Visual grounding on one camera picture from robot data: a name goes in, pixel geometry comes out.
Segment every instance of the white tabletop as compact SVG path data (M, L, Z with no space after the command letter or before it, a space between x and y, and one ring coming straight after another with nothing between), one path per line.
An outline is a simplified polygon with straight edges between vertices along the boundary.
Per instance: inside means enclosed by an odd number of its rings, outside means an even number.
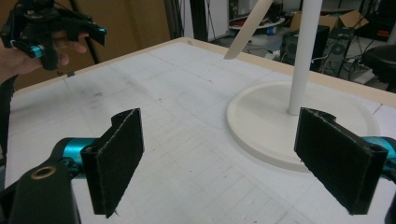
M226 125L227 104L254 84L291 81L276 72L290 68L248 63L246 55L225 61L221 50L202 45L183 38L21 91L12 100L6 185L44 161L59 140L99 137L112 116L139 107L146 151L118 214L94 215L86 181L73 180L82 223L383 223L396 191L388 180L379 180L368 215L350 216L313 175L266 164L238 146ZM396 107L365 90L391 95L352 87L346 91L363 90L362 97L344 94L373 112L382 135L396 138Z

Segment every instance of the human hand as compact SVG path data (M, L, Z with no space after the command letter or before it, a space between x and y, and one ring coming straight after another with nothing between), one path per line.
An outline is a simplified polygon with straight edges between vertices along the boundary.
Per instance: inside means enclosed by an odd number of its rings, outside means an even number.
M80 34L78 37L85 37L88 34ZM58 62L60 65L69 64L69 57L59 49L73 49L79 53L84 53L87 48L79 42L69 41L65 31L60 31L52 35L55 48L58 50ZM41 67L39 58L30 58L27 54L18 49L6 49L0 41L0 83L15 75L23 75L33 72Z

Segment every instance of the cardboard box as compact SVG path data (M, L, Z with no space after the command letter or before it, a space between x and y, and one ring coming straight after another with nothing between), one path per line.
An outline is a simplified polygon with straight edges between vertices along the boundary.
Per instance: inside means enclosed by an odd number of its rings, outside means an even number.
M291 20L290 30L296 31L300 29L301 18L303 14L299 11L293 15ZM330 30L333 27L354 27L359 29L365 24L369 23L358 10L351 9L327 9L323 8L320 11L319 25L329 26Z

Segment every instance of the black chair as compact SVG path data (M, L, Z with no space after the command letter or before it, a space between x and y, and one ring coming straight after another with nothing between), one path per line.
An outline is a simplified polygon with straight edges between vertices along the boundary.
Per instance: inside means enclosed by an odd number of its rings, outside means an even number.
M379 81L388 83L387 91L396 88L396 45L374 47L364 52L361 59Z

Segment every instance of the white round base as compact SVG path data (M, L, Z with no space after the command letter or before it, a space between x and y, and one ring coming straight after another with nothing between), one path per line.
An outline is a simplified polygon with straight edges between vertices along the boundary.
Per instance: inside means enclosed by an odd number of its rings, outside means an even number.
M298 116L288 113L291 82L270 82L237 94L227 108L227 121L238 144L256 158L292 171L308 172L294 152ZM308 83L303 107L332 114L358 136L379 134L370 111L355 99Z

